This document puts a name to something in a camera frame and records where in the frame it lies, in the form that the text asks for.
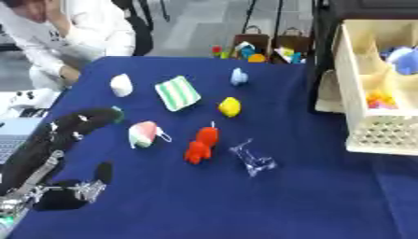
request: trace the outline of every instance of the red plush toy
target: red plush toy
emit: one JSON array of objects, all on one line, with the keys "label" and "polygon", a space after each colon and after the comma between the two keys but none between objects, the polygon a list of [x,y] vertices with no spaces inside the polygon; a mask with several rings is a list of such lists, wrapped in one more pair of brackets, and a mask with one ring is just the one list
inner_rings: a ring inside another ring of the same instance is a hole
[{"label": "red plush toy", "polygon": [[213,147],[219,137],[218,129],[212,122],[212,127],[204,127],[196,134],[196,141],[190,142],[185,154],[185,160],[193,164],[198,164],[202,159],[209,160],[212,157]]}]

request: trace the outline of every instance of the hand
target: hand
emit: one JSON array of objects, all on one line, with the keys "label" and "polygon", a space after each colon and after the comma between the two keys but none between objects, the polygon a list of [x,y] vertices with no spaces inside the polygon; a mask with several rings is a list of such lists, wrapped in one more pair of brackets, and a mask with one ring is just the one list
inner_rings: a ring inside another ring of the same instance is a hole
[{"label": "hand", "polygon": [[64,79],[65,85],[71,86],[78,81],[80,72],[69,65],[65,65],[60,69],[60,76]]},{"label": "hand", "polygon": [[54,23],[65,18],[61,12],[61,0],[44,0],[47,19]]}]

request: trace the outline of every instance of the laptop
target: laptop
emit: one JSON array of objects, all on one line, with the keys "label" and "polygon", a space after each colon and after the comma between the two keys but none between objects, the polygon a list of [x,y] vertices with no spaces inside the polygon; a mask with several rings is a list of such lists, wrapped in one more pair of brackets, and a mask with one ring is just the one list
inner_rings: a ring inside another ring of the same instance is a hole
[{"label": "laptop", "polygon": [[43,118],[0,119],[0,165],[32,134]]}]

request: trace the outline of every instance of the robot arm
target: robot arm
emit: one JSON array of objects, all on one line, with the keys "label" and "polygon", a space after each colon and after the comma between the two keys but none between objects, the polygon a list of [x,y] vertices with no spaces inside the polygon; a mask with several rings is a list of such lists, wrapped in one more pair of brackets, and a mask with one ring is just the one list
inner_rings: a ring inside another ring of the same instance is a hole
[{"label": "robot arm", "polygon": [[38,127],[7,160],[0,184],[0,216],[36,210],[77,209],[93,203],[110,183],[112,165],[101,163],[91,182],[49,183],[65,165],[65,152],[95,129],[123,119],[113,108],[81,110]]}]

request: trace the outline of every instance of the black stand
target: black stand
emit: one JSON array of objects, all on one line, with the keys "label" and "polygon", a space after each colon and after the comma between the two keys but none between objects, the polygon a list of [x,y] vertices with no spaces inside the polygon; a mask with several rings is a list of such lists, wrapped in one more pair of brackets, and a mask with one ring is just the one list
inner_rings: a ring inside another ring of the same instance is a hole
[{"label": "black stand", "polygon": [[[146,22],[148,23],[148,29],[149,31],[154,30],[154,21],[152,20],[151,11],[149,10],[149,4],[147,0],[138,0],[139,5],[141,6],[141,9],[144,11],[144,15],[146,16]],[[164,19],[168,22],[170,21],[170,15],[168,15],[167,7],[165,6],[164,0],[160,0],[161,10],[162,10],[162,16]]]},{"label": "black stand", "polygon": [[329,69],[334,69],[334,56],[331,46],[334,35],[341,22],[330,9],[329,4],[326,4],[324,0],[313,0],[312,4],[313,26],[311,28],[307,61],[308,110],[313,113],[318,113],[315,110],[315,105],[318,100],[318,89],[324,72]]},{"label": "black stand", "polygon": [[243,26],[243,30],[241,31],[242,34],[245,33],[246,28],[248,27],[248,23],[250,22],[251,16],[253,16],[254,7],[256,6],[257,0],[252,0],[250,8],[246,11],[246,18]]},{"label": "black stand", "polygon": [[[254,8],[256,7],[256,3],[258,0],[252,0],[250,8],[246,11],[246,18],[243,26],[243,30],[241,31],[242,34],[245,33],[246,28],[248,27],[248,23],[250,22],[251,16],[253,15]],[[274,32],[273,32],[273,44],[275,46],[277,42],[277,33],[279,32],[280,20],[282,17],[282,10],[283,10],[284,0],[279,0],[279,6],[277,8],[277,15],[276,21],[274,25]]]}]

